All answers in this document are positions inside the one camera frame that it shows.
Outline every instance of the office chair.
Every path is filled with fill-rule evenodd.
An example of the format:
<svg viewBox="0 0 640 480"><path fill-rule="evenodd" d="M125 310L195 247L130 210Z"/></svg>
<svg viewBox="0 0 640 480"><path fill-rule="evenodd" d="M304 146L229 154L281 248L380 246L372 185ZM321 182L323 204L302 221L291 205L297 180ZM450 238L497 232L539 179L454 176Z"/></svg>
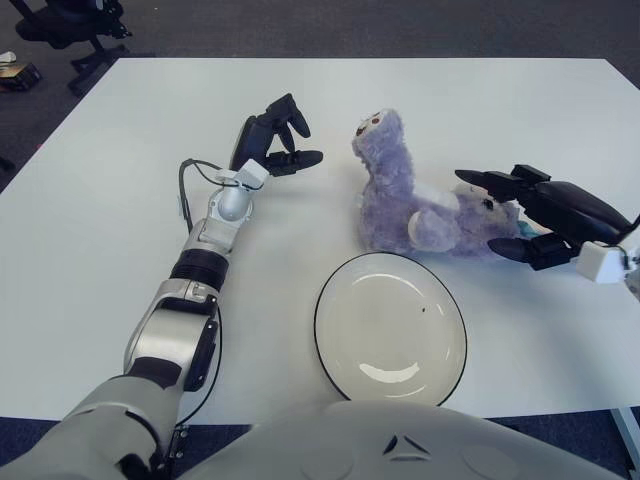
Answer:
<svg viewBox="0 0 640 480"><path fill-rule="evenodd" d="M114 38L131 36L120 23L123 9L117 0L47 0L47 6L33 12L24 0L9 0L22 14L16 32L29 42L47 42L61 50L72 43L91 42L95 51L84 58L71 61L78 76L67 86L78 97L84 92L80 84L88 79L101 64L113 65L118 58L134 56L124 45L105 49L98 35ZM152 57L152 54L135 55Z"/></svg>

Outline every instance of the cable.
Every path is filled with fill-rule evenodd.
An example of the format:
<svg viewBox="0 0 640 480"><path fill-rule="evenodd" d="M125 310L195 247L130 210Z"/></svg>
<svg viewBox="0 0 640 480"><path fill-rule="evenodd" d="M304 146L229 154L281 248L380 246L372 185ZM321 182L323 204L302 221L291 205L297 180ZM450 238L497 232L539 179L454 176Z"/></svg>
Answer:
<svg viewBox="0 0 640 480"><path fill-rule="evenodd" d="M196 408L193 409L193 411L189 415L187 415L178 423L176 423L176 427L179 427L185 422L191 420L193 416L200 411L200 409L204 406L204 404L207 403L207 400L209 400L209 396L211 395L211 392L213 392L213 387L215 386L216 380L218 379L218 374L220 373L220 364L222 363L222 311L220 310L220 307L218 307L218 325L219 325L219 331L220 331L220 341L218 342L219 344L218 345L218 365L216 365L216 373L213 375L213 380L211 381L211 385L209 385L209 390L207 390L207 393L202 399L202 401L198 404Z"/></svg>

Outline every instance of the plate rim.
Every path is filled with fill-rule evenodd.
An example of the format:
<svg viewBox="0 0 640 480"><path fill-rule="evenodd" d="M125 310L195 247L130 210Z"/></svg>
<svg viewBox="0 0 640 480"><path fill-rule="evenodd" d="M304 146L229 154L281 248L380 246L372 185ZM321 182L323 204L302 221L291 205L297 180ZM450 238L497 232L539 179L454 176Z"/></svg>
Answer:
<svg viewBox="0 0 640 480"><path fill-rule="evenodd" d="M460 306L458 305L458 302L456 302L456 298L449 291L449 289L442 282L442 280L440 280L435 273L433 273L431 270L429 270L422 263L414 260L413 258L409 258L409 257L407 257L405 255L400 255L399 253L393 253L393 252L366 252L366 253L361 253L360 255L356 255L355 257L352 257L349 260L347 260L346 262L344 262L341 265L339 265L331 273L331 275L329 275L329 278L327 278L327 280L322 285L322 289L320 290L320 293L318 294L318 299L316 300L316 306L315 306L315 309L313 311L313 343L316 346L316 352L318 354L318 359L320 360L320 365L322 366L322 370L324 370L324 373L325 373L326 377L329 379L329 381L331 382L331 385L333 385L333 387L337 390L337 392L340 395L342 395L342 397L345 400L353 401L349 397L349 395L347 395L345 392L343 392L342 389L338 386L338 384L334 381L333 377L331 376L331 374L327 370L327 367L325 366L324 361L322 360L322 354L320 353L320 345L318 345L318 327L317 327L317 325L318 325L318 308L320 306L320 300L322 299L322 294L324 293L325 288L327 288L327 285L329 284L331 279L335 276L335 274L338 273L340 271L340 269L342 269L342 267L344 267L348 263L351 263L351 262L353 262L353 261L355 261L355 260L357 260L359 258L366 257L368 255L393 255L395 257L400 257L400 258L403 258L405 260L409 260L410 262L413 262L416 265L420 266L421 268L423 268L424 270L429 272L431 274L431 276L433 276L433 278L435 278L438 281L438 283L440 283L440 285L442 285L442 287L446 290L446 292L449 294L449 296L453 300L453 304L456 306L456 309L458 310L458 314L460 315L460 320L461 320L461 323L462 323L462 332L464 333L464 360L462 362L462 369L460 370L460 375L458 375L458 379L456 380L456 383L453 385L453 387L451 387L451 390L449 390L447 395L436 405L437 407L439 407L449 399L449 397L453 394L453 392L456 391L456 389L458 388L458 385L460 384L460 380L462 380L462 375L464 374L465 368L467 367L467 357L468 357L468 353L469 353L469 336L467 335L467 326L464 323L464 317L462 316L462 311L460 310Z"/></svg>

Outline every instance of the gray carpet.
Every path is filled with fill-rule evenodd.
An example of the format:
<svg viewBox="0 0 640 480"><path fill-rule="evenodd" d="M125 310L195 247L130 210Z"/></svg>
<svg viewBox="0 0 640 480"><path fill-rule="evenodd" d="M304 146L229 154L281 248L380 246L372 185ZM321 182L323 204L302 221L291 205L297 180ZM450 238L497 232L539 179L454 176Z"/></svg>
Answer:
<svg viewBox="0 0 640 480"><path fill-rule="evenodd" d="M34 8L38 1L30 1ZM122 0L132 51L171 57L605 58L640 86L640 0ZM0 3L0 53L44 76L27 93L0 94L0 157L23 166L77 104L68 62L91 50L27 43L21 17ZM106 39L106 46L116 43ZM12 174L0 173L0 191ZM635 287L640 295L640 275ZM628 457L607 412L498 420L624 474ZM49 423L0 419L0 464ZM195 430L183 468L241 434Z"/></svg>

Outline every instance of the stuffed animal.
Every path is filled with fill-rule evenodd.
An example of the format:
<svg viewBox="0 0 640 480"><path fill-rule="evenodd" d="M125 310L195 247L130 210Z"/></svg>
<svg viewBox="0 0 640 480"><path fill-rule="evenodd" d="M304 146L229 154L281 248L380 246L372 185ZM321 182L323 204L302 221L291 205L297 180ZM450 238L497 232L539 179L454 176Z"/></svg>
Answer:
<svg viewBox="0 0 640 480"><path fill-rule="evenodd" d="M359 225L367 248L491 259L500 257L489 249L488 240L518 236L518 209L512 203L497 203L486 190L468 184L452 192L414 184L411 155L395 110L382 110L362 122L352 146L370 176Z"/></svg>

